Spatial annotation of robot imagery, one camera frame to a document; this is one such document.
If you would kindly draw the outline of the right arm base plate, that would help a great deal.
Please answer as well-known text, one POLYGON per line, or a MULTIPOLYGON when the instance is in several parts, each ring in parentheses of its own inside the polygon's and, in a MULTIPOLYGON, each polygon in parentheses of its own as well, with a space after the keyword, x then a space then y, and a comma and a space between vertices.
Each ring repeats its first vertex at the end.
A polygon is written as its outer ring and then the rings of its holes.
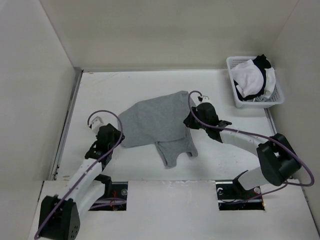
POLYGON ((215 183, 218 208, 220 211, 264 211, 264 201, 261 188, 245 190, 236 186, 232 181, 217 181, 215 183))

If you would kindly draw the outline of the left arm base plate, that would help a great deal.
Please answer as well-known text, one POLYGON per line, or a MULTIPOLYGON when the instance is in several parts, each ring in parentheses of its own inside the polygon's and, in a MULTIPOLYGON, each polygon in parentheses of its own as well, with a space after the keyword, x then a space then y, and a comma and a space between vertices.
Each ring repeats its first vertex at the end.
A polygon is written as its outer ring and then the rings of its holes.
POLYGON ((126 211, 128 198, 128 183, 116 182, 106 187, 105 193, 95 201, 90 211, 126 211))

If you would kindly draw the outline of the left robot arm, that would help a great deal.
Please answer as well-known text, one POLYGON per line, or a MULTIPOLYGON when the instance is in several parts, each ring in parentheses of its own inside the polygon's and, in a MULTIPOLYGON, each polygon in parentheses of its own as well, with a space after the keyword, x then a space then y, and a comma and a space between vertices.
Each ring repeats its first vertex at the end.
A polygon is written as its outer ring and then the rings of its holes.
POLYGON ((108 199, 112 186, 97 179, 111 160, 113 150, 125 139, 123 126, 117 130, 110 123, 99 128, 97 139, 102 140, 98 157, 84 159, 67 185, 53 196, 47 195, 40 204, 38 229, 34 239, 76 239, 81 218, 98 198, 108 199))

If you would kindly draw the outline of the grey tank top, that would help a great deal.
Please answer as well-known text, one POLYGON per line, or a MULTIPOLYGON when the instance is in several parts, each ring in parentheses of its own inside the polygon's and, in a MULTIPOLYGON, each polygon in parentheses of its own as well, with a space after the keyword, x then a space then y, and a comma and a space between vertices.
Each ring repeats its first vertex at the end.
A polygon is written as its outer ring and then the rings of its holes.
POLYGON ((135 103, 119 115, 125 136, 121 145, 133 148, 154 144, 164 166, 177 166, 179 155, 197 157, 190 129, 183 121, 190 113, 185 90, 135 103))

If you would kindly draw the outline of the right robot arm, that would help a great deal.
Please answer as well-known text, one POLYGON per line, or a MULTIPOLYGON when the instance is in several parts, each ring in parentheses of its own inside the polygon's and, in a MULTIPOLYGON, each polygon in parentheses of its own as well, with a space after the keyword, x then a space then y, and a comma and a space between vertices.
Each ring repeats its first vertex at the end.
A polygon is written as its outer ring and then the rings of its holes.
POLYGON ((229 127, 231 122, 220 120, 209 102, 190 106, 189 110, 183 121, 187 128, 204 130, 210 139, 238 147, 258 158, 258 167, 241 172, 228 184, 218 184, 217 195, 220 201, 227 200, 235 204, 260 198, 262 195, 255 192, 255 189, 266 184, 282 189, 287 186, 287 180, 301 169, 302 164, 284 135, 277 133, 267 137, 232 130, 229 127))

